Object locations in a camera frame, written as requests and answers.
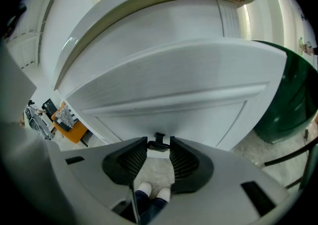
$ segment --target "shoe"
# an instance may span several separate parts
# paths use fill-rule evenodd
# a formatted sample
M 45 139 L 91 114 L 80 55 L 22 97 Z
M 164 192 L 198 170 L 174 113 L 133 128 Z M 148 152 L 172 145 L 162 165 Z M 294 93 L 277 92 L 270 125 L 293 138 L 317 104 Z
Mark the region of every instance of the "shoe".
M 166 200 L 167 202 L 170 201 L 170 195 L 171 195 L 171 191 L 169 188 L 162 188 L 161 191 L 159 191 L 157 198 Z
M 142 192 L 146 193 L 148 197 L 151 194 L 151 190 L 152 190 L 151 184 L 147 183 L 147 182 L 143 182 L 141 185 L 139 185 L 139 187 L 137 189 L 137 191 L 142 191 Z

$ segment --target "tiled floor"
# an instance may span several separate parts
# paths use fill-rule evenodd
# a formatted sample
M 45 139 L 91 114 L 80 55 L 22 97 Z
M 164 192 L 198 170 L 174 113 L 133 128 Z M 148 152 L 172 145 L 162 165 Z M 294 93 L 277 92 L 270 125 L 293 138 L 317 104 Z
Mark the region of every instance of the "tiled floor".
M 251 131 L 231 151 L 248 158 L 251 162 L 259 166 L 265 173 L 276 179 L 281 185 L 286 186 L 302 176 L 307 161 L 306 153 L 277 165 L 269 167 L 263 167 L 262 165 L 266 161 L 282 157 L 298 150 L 318 136 L 318 127 L 316 122 L 312 122 L 309 125 L 308 130 L 309 136 L 306 143 L 303 137 L 304 133 L 302 132 L 289 140 L 274 145 L 262 141 L 254 131 Z M 88 133 L 83 139 L 86 143 L 88 143 L 89 147 L 105 145 L 103 141 L 94 136 L 92 133 Z M 56 132 L 53 141 L 57 142 L 62 151 L 87 148 L 81 142 L 75 145 L 68 139 L 64 138 L 59 132 Z M 148 157 L 135 179 L 135 188 L 137 188 L 143 181 L 147 181 L 152 184 L 153 191 L 151 197 L 153 198 L 157 195 L 161 188 L 170 187 L 171 184 L 174 183 L 174 173 L 170 160 Z M 289 192 L 296 192 L 297 189 L 298 185 L 289 189 Z

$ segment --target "green glass panel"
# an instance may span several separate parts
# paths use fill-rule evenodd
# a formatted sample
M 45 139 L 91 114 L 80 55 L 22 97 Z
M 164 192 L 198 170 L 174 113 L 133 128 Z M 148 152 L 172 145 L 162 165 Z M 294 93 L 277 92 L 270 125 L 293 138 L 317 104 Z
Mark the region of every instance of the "green glass panel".
M 287 55 L 277 92 L 263 117 L 254 127 L 261 139 L 276 143 L 302 131 L 318 110 L 318 72 L 302 56 L 266 41 Z

